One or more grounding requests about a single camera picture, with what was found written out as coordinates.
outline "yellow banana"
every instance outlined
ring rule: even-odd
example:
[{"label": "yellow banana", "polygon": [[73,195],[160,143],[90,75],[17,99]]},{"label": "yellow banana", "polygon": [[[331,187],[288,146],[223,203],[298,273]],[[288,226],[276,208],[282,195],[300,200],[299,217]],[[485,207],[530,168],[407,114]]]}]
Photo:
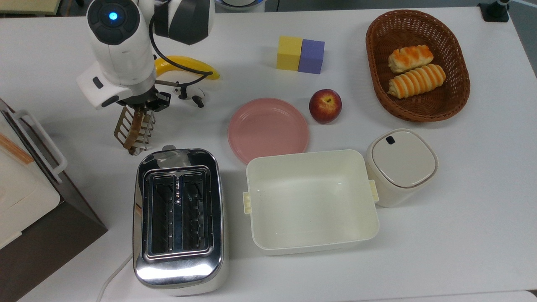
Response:
[{"label": "yellow banana", "polygon": [[[180,56],[180,55],[170,55],[168,56],[168,59],[172,60],[173,62],[179,65],[183,65],[184,67],[192,68],[192,69],[199,70],[199,71],[212,71],[213,74],[207,76],[207,78],[210,80],[216,80],[220,78],[220,74],[218,73],[218,71],[216,71],[216,69],[214,69],[211,65],[203,63],[191,57]],[[155,60],[155,68],[157,71],[157,77],[167,71],[182,70],[164,61],[161,57]]]}]

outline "microwave handle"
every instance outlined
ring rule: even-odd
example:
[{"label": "microwave handle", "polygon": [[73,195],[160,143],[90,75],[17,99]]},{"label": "microwave handle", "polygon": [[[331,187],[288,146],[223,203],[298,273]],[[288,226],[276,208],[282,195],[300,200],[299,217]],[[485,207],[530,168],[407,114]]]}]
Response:
[{"label": "microwave handle", "polygon": [[[54,176],[56,181],[61,183],[62,181],[60,180],[59,175],[60,175],[61,172],[63,172],[66,169],[66,167],[67,167],[67,159],[60,152],[60,150],[58,149],[56,144],[52,141],[52,139],[50,138],[48,133],[45,132],[45,129],[43,129],[43,126],[37,121],[37,119],[31,113],[29,113],[26,110],[19,110],[19,111],[15,112],[15,113],[11,114],[11,117],[13,118],[13,120],[15,121],[15,124],[17,124],[17,126],[19,127],[19,129],[21,130],[23,135],[25,136],[26,140],[28,142],[30,142],[30,145],[32,145],[33,149],[38,154],[38,156],[41,158],[42,162],[45,164],[47,169],[50,171],[50,173],[52,173],[52,175]],[[39,151],[39,149],[36,147],[36,145],[34,144],[32,139],[28,135],[28,133],[24,130],[24,128],[20,124],[19,119],[22,119],[22,117],[29,117],[32,120],[32,122],[34,123],[32,128],[37,130],[41,134],[42,138],[47,141],[49,150],[51,151],[51,153],[53,153],[53,157],[59,163],[55,168],[52,168],[52,165],[45,159],[45,157],[43,156],[41,151]]]}]

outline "toaster cable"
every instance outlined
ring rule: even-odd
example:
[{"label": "toaster cable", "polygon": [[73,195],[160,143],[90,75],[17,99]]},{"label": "toaster cable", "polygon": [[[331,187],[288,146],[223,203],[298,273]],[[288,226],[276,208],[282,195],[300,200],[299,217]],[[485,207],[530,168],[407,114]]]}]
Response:
[{"label": "toaster cable", "polygon": [[103,298],[103,295],[104,295],[104,291],[106,290],[106,287],[110,284],[110,282],[112,281],[112,279],[127,265],[127,263],[129,263],[129,261],[133,258],[133,254],[131,253],[127,259],[125,259],[125,261],[123,261],[123,263],[115,270],[115,272],[113,272],[110,277],[108,277],[108,279],[105,281],[105,283],[103,284],[103,287],[101,287],[101,291],[99,292],[99,296],[97,297],[97,302],[100,302],[101,299]]}]

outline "red apple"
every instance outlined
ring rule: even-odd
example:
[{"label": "red apple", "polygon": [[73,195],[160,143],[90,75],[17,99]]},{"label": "red apple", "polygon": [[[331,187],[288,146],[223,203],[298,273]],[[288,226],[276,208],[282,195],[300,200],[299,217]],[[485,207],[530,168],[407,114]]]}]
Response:
[{"label": "red apple", "polygon": [[321,124],[335,120],[341,112],[341,107],[341,98],[332,89],[319,90],[309,101],[311,116]]}]

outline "bread roll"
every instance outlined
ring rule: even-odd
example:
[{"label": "bread roll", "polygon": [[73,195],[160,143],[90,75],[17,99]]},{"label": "bread roll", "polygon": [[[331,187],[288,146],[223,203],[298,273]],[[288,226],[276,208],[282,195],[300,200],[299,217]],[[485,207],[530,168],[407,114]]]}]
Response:
[{"label": "bread roll", "polygon": [[394,50],[388,57],[388,67],[393,73],[400,74],[427,65],[432,60],[433,54],[427,45],[410,46]]},{"label": "bread roll", "polygon": [[388,93],[396,98],[408,98],[442,86],[446,73],[435,64],[407,71],[390,80]]}]

